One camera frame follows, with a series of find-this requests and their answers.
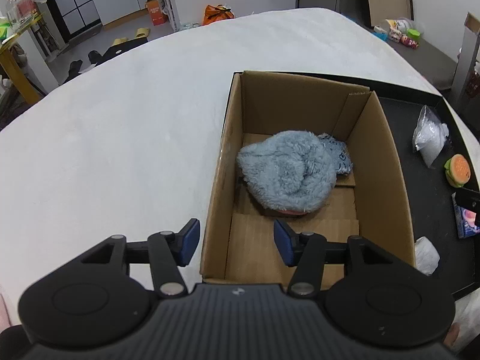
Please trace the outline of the brown cardboard box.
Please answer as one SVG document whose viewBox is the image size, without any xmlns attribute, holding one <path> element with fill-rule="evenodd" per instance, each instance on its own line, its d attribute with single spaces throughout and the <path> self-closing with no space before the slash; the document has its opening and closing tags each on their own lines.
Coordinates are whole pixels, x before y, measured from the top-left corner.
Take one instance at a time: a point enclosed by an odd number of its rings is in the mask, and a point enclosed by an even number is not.
<svg viewBox="0 0 480 360">
<path fill-rule="evenodd" d="M 330 242 L 360 235 L 414 262 L 400 157 L 379 97 L 348 76 L 233 76 L 202 245 L 212 284 L 288 284 L 275 219 Z"/>
</svg>

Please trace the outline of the small grey knitted toy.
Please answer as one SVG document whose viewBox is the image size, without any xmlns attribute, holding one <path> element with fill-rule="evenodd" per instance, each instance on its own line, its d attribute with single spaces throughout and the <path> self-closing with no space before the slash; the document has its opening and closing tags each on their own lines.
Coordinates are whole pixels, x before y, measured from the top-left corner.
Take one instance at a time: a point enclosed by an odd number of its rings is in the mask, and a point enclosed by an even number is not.
<svg viewBox="0 0 480 360">
<path fill-rule="evenodd" d="M 332 158 L 336 173 L 341 176 L 349 175 L 353 169 L 353 162 L 346 143 L 335 139 L 327 133 L 320 134 L 318 139 Z"/>
</svg>

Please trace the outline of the orange bag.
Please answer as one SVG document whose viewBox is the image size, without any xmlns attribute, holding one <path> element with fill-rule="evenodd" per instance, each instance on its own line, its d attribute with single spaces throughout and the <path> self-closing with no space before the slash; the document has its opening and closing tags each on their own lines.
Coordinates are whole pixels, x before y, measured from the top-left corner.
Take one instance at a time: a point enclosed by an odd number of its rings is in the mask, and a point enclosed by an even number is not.
<svg viewBox="0 0 480 360">
<path fill-rule="evenodd" d="M 222 20 L 231 20 L 235 18 L 235 14 L 230 7 L 219 4 L 217 6 L 207 5 L 204 10 L 202 26 L 212 24 Z"/>
</svg>

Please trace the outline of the blue tissue pack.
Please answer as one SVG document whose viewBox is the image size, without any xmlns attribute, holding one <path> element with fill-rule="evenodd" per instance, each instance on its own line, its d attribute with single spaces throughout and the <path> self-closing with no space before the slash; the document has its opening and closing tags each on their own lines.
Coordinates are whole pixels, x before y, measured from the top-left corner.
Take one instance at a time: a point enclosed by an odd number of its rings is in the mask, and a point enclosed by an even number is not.
<svg viewBox="0 0 480 360">
<path fill-rule="evenodd" d="M 479 234 L 479 226 L 475 224 L 476 213 L 457 204 L 456 193 L 451 195 L 456 217 L 456 228 L 459 239 L 465 239 Z"/>
</svg>

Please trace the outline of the grey fluffy plush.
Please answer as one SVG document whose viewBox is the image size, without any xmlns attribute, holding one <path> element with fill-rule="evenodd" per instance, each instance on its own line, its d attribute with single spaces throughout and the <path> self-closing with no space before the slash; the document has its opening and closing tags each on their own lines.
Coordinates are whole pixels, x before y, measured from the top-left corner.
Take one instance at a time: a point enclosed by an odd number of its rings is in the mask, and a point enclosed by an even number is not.
<svg viewBox="0 0 480 360">
<path fill-rule="evenodd" d="M 242 147 L 237 164 L 251 195 L 275 211 L 316 211 L 337 180 L 326 148 L 307 131 L 284 131 Z"/>
</svg>

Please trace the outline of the clutter of toys on bench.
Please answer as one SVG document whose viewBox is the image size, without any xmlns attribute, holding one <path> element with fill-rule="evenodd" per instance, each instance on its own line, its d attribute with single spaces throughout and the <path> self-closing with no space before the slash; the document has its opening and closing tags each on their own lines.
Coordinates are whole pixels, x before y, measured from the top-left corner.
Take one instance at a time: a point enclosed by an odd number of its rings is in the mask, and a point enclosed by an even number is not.
<svg viewBox="0 0 480 360">
<path fill-rule="evenodd" d="M 401 43 L 411 49 L 420 45 L 423 28 L 411 19 L 384 19 L 380 24 L 374 25 L 374 33 L 384 35 L 388 40 Z"/>
</svg>

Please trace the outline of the orange cardboard carton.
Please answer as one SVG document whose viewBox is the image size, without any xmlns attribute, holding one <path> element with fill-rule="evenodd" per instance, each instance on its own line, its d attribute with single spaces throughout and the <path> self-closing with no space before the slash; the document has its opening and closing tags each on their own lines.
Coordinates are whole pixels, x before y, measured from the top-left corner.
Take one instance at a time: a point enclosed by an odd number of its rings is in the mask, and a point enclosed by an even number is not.
<svg viewBox="0 0 480 360">
<path fill-rule="evenodd" d="M 148 10 L 154 26 L 168 22 L 168 16 L 164 13 L 162 8 L 162 0 L 146 0 L 145 8 Z"/>
</svg>

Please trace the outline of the burger plush toy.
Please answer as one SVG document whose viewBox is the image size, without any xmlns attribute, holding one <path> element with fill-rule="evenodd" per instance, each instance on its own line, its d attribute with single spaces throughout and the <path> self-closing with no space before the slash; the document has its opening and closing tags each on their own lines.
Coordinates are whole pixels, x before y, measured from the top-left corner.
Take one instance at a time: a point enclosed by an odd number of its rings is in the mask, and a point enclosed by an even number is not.
<svg viewBox="0 0 480 360">
<path fill-rule="evenodd" d="M 470 181 L 471 170 L 467 159 L 462 154 L 454 154 L 444 164 L 445 175 L 454 188 L 462 188 Z"/>
</svg>

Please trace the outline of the white plastic bag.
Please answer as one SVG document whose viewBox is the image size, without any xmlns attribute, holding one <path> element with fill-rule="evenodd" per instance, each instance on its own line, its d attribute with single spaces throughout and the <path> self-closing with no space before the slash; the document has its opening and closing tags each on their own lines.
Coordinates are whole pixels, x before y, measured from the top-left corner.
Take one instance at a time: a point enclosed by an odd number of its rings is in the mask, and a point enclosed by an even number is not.
<svg viewBox="0 0 480 360">
<path fill-rule="evenodd" d="M 416 269 L 427 276 L 433 275 L 439 266 L 439 252 L 425 236 L 418 238 L 414 244 Z"/>
</svg>

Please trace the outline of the clear bag of white filling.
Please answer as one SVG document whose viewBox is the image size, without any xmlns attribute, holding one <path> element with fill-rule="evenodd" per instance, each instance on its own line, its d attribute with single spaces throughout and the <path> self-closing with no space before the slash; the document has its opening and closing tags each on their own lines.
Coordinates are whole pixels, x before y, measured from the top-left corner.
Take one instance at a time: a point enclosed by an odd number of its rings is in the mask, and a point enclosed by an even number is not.
<svg viewBox="0 0 480 360">
<path fill-rule="evenodd" d="M 423 106 L 413 131 L 412 148 L 414 152 L 420 153 L 425 166 L 432 166 L 448 136 L 448 125 L 443 123 L 430 107 Z"/>
</svg>

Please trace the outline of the black tray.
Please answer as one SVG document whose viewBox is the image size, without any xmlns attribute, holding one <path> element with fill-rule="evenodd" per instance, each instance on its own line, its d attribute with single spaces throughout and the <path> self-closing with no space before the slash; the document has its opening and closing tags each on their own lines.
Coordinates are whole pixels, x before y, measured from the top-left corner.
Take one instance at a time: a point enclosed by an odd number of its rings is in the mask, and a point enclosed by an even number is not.
<svg viewBox="0 0 480 360">
<path fill-rule="evenodd" d="M 457 236 L 452 203 L 455 189 L 448 183 L 443 164 L 453 155 L 466 155 L 465 140 L 438 94 L 378 80 L 313 73 L 246 71 L 241 82 L 244 132 L 272 135 L 283 130 L 309 130 L 335 134 L 338 118 L 353 107 L 349 118 L 363 119 L 367 98 L 377 96 L 382 109 L 364 124 L 369 133 L 377 121 L 385 121 L 399 157 L 412 219 L 411 231 L 395 223 L 382 224 L 370 240 L 406 258 L 406 243 L 426 236 L 439 251 L 439 267 L 433 273 L 455 299 L 479 288 L 479 237 Z M 428 107 L 448 125 L 447 144 L 430 166 L 413 151 L 413 131 L 422 107 Z"/>
</svg>

